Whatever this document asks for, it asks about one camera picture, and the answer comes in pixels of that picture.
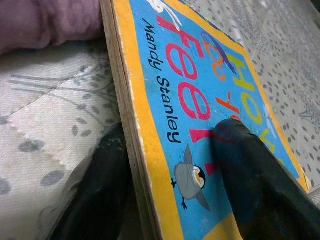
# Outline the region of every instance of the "black plastic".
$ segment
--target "black plastic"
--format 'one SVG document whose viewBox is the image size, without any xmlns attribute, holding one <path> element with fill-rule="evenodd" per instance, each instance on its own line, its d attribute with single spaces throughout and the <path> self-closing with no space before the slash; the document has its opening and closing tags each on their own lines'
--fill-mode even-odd
<svg viewBox="0 0 320 240">
<path fill-rule="evenodd" d="M 215 127 L 213 153 L 244 240 L 320 239 L 320 211 L 240 121 Z"/>
<path fill-rule="evenodd" d="M 116 240 L 131 177 L 125 136 L 118 124 L 99 143 L 71 204 L 49 240 Z"/>
</svg>

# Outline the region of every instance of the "penguin illustration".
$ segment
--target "penguin illustration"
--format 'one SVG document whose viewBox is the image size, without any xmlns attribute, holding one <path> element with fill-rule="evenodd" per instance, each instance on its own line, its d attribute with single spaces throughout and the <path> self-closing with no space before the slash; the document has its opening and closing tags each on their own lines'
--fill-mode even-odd
<svg viewBox="0 0 320 240">
<path fill-rule="evenodd" d="M 209 204 L 202 192 L 206 185 L 205 172 L 201 167 L 194 165 L 189 145 L 184 152 L 184 162 L 179 162 L 174 168 L 174 176 L 176 181 L 171 178 L 171 185 L 175 188 L 177 184 L 182 195 L 183 209 L 187 209 L 185 200 L 196 199 L 210 212 Z"/>
</svg>

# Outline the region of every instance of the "book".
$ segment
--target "book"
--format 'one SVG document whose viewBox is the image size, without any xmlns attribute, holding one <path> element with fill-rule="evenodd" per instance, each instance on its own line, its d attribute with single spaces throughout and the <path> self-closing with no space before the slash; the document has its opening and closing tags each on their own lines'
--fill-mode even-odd
<svg viewBox="0 0 320 240">
<path fill-rule="evenodd" d="M 146 239 L 241 239 L 212 129 L 242 121 L 308 190 L 242 45 L 178 0 L 101 0 Z"/>
</svg>

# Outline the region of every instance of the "pink cloth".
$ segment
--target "pink cloth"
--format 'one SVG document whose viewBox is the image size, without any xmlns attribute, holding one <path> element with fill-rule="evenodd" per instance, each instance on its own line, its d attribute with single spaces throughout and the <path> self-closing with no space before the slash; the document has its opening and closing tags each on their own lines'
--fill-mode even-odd
<svg viewBox="0 0 320 240">
<path fill-rule="evenodd" d="M 0 54 L 102 34 L 99 0 L 0 0 Z"/>
</svg>

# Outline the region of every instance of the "penguin foot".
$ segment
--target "penguin foot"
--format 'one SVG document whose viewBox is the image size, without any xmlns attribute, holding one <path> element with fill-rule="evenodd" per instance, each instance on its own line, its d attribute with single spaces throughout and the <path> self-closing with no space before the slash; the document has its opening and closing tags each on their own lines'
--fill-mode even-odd
<svg viewBox="0 0 320 240">
<path fill-rule="evenodd" d="M 188 209 L 188 208 L 187 208 L 187 205 L 186 205 L 186 203 L 185 203 L 185 198 L 184 198 L 184 197 L 182 197 L 182 204 L 181 204 L 181 205 L 182 205 L 182 207 L 183 207 L 184 210 Z"/>
<path fill-rule="evenodd" d="M 172 187 L 173 187 L 173 188 L 175 188 L 176 184 L 177 184 L 177 182 L 176 182 L 176 181 L 174 181 L 174 179 L 173 179 L 173 178 L 171 178 L 171 185 L 172 185 Z"/>
</svg>

